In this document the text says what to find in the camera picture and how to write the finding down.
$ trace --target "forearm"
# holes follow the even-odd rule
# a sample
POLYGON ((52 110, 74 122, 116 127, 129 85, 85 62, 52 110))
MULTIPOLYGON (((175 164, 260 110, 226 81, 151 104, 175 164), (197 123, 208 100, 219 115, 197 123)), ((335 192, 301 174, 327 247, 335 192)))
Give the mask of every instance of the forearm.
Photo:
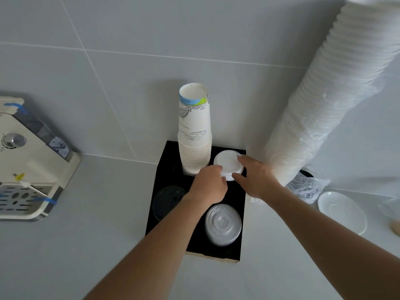
POLYGON ((399 299, 400 259, 356 235, 288 190, 265 196, 344 299, 399 299))
POLYGON ((166 299, 200 217, 208 206, 187 194, 86 296, 86 300, 166 299))

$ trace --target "hand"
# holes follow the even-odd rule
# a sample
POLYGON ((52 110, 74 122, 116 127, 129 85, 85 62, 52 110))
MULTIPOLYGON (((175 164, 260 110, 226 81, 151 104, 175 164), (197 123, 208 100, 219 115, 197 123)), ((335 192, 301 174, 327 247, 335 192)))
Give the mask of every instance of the hand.
POLYGON ((221 177, 222 166, 203 167, 194 178, 187 196, 192 200, 200 200, 207 208, 221 202, 227 191, 226 178, 221 177))
POLYGON ((232 177, 242 186, 246 193, 253 198, 267 200, 284 187, 278 182, 271 171, 271 166, 242 155, 238 161, 247 169, 247 177, 233 173, 232 177))

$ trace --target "left hand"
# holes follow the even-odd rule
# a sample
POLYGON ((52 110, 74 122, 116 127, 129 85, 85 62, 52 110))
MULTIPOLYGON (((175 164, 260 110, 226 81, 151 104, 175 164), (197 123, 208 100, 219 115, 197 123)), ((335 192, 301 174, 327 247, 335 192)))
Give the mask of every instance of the left hand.
POLYGON ((226 178, 221 177, 222 166, 203 167, 194 178, 187 196, 211 206, 221 202, 227 191, 226 178))

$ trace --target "left arm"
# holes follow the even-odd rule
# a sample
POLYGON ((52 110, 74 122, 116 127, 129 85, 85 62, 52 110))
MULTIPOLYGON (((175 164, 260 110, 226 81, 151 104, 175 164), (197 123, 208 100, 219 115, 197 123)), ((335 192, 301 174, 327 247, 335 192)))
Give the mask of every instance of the left arm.
POLYGON ((225 196, 221 170, 202 168, 182 201, 84 300, 166 299, 199 219, 225 196))

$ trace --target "tall stack of white cups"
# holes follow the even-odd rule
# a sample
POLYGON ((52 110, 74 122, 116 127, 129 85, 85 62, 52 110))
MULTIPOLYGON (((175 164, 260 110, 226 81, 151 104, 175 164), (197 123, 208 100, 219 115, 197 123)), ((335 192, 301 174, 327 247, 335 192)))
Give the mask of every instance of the tall stack of white cups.
POLYGON ((348 110, 381 88, 400 48, 400 1, 346 0, 266 145, 282 185, 318 153, 348 110))
POLYGON ((211 157, 208 89, 202 84, 190 83, 181 87, 179 96, 179 154, 184 174, 194 176, 208 165, 211 157))

